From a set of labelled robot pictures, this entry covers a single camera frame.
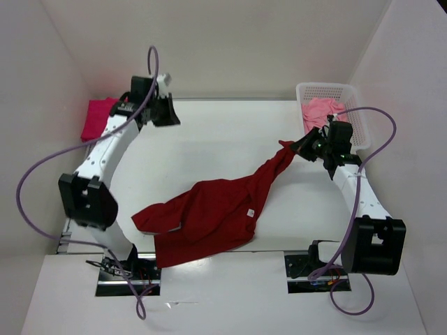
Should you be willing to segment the magenta t shirt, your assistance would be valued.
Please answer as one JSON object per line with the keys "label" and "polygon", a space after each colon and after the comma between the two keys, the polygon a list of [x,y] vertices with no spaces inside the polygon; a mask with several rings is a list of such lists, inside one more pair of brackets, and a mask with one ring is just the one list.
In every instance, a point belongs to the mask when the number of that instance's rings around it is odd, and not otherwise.
{"label": "magenta t shirt", "polygon": [[88,142],[101,137],[105,130],[110,110],[117,101],[117,98],[111,97],[89,101],[84,128],[80,136],[82,142]]}

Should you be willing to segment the dark red t shirt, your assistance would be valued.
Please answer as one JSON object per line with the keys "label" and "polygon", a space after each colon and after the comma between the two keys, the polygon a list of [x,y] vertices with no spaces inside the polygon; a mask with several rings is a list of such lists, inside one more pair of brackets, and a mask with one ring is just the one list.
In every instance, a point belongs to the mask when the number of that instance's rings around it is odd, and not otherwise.
{"label": "dark red t shirt", "polygon": [[135,227],[154,235],[157,267],[173,267],[250,242],[271,185],[293,161],[291,144],[281,141],[281,149],[251,175],[199,181],[173,199],[134,214]]}

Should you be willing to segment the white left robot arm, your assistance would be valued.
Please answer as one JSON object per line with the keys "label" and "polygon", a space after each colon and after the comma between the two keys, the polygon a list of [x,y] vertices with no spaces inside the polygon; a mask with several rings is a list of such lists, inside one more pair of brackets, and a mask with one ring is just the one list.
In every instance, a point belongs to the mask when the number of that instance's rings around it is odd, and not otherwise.
{"label": "white left robot arm", "polygon": [[128,124],[137,109],[135,103],[117,101],[109,111],[103,132],[108,138],[94,145],[73,174],[62,174],[58,181],[66,216],[86,229],[94,243],[105,249],[105,259],[98,267],[125,279],[138,275],[144,263],[117,222],[118,204],[110,192],[113,174],[130,143],[147,123],[156,127],[180,124],[171,93],[150,100]]}

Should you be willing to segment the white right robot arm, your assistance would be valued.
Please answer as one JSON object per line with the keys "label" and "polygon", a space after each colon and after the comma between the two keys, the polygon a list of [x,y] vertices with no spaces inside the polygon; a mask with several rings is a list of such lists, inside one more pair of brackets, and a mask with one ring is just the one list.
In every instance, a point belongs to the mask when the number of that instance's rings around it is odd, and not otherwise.
{"label": "white right robot arm", "polygon": [[398,272],[406,226],[381,205],[366,177],[359,156],[351,153],[352,125],[334,121],[313,128],[291,149],[307,161],[321,159],[348,209],[348,228],[340,242],[315,241],[306,263],[313,274],[341,267],[347,274],[393,276]]}

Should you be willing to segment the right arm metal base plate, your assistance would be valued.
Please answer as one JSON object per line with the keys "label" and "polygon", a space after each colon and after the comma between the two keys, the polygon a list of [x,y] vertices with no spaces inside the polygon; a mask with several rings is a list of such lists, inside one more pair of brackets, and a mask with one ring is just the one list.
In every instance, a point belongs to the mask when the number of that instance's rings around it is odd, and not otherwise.
{"label": "right arm metal base plate", "polygon": [[284,263],[289,294],[329,292],[335,286],[335,292],[351,291],[349,277],[342,269],[329,269],[316,281],[310,281],[308,275],[324,264],[312,259],[307,251],[285,252]]}

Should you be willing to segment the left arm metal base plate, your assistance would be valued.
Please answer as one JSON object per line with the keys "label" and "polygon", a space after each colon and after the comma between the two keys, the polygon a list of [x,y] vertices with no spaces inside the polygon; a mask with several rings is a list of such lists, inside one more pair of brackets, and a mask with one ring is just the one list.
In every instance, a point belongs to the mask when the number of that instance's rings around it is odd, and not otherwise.
{"label": "left arm metal base plate", "polygon": [[[138,255],[142,265],[134,274],[127,273],[135,291],[144,296],[159,296],[161,289],[161,269],[156,265],[154,253]],[[88,260],[87,264],[99,268],[96,284],[96,297],[125,297],[133,293],[128,283],[122,278],[118,268],[110,259],[103,257],[101,262]]]}

